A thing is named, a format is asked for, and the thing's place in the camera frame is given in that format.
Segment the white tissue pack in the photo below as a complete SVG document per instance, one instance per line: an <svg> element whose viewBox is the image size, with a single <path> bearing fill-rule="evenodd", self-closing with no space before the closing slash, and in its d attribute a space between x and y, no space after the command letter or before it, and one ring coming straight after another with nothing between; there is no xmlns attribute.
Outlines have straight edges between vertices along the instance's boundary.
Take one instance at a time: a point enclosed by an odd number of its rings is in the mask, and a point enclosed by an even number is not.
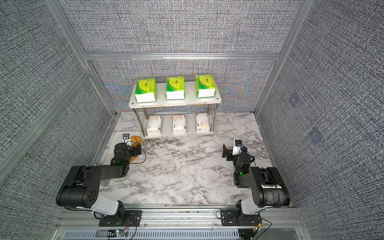
<svg viewBox="0 0 384 240"><path fill-rule="evenodd" d="M206 133L210 131L209 117L207 113L196 114L197 133Z"/></svg>
<svg viewBox="0 0 384 240"><path fill-rule="evenodd" d="M186 133L186 115L173 115L173 134L184 135Z"/></svg>
<svg viewBox="0 0 384 240"><path fill-rule="evenodd" d="M149 116L149 121L147 125L147 134L151 135L160 135L162 131L162 116Z"/></svg>

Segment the green tissue pack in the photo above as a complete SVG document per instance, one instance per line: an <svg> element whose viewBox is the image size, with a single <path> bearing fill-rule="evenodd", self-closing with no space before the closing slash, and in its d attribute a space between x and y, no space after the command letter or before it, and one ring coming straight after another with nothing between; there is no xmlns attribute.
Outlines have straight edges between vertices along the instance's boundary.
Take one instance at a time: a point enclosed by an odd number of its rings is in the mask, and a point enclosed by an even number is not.
<svg viewBox="0 0 384 240"><path fill-rule="evenodd" d="M183 100L185 98L185 77L168 77L166 85L167 100Z"/></svg>
<svg viewBox="0 0 384 240"><path fill-rule="evenodd" d="M156 101L156 79L143 79L137 82L135 98L138 103L151 103Z"/></svg>
<svg viewBox="0 0 384 240"><path fill-rule="evenodd" d="M216 84L213 75L196 75L195 84L198 98L211 98L216 95Z"/></svg>

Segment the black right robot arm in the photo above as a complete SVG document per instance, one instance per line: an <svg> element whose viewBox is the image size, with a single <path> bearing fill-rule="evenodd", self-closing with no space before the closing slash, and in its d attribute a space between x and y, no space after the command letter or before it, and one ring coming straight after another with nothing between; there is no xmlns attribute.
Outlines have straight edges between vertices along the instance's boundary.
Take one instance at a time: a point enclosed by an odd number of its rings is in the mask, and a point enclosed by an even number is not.
<svg viewBox="0 0 384 240"><path fill-rule="evenodd" d="M252 192L250 197L236 204L237 216L256 216L269 208L287 207L290 204L290 194L278 169L257 167L256 157L249 153L241 140L235 140L231 149L223 146L222 157L234 166L234 185Z"/></svg>

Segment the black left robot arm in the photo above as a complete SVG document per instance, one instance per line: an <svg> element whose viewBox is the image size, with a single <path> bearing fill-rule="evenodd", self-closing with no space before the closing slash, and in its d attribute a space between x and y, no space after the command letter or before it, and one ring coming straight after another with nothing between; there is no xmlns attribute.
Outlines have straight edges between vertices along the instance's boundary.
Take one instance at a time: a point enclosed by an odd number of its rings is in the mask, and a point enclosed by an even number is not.
<svg viewBox="0 0 384 240"><path fill-rule="evenodd" d="M109 165L73 166L57 193L56 204L71 211L91 211L122 218L125 214L124 204L100 194L100 183L127 175L131 159L143 151L141 143L133 144L116 144Z"/></svg>

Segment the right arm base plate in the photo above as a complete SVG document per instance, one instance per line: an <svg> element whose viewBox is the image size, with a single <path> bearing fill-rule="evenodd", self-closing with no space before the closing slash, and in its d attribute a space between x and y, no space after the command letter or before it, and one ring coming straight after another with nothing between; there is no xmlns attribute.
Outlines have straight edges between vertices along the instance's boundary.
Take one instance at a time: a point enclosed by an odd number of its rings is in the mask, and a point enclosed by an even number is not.
<svg viewBox="0 0 384 240"><path fill-rule="evenodd" d="M220 220L224 227L257 227L262 224L258 216L238 214L235 210L220 210Z"/></svg>

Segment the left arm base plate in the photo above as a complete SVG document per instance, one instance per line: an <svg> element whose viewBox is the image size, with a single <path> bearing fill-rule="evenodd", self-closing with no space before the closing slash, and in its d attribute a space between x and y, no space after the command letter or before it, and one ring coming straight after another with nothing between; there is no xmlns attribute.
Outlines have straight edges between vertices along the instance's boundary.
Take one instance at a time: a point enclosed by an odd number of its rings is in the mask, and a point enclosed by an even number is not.
<svg viewBox="0 0 384 240"><path fill-rule="evenodd" d="M142 211L125 210L123 214L117 213L114 216L100 217L99 227L138 227L142 219Z"/></svg>

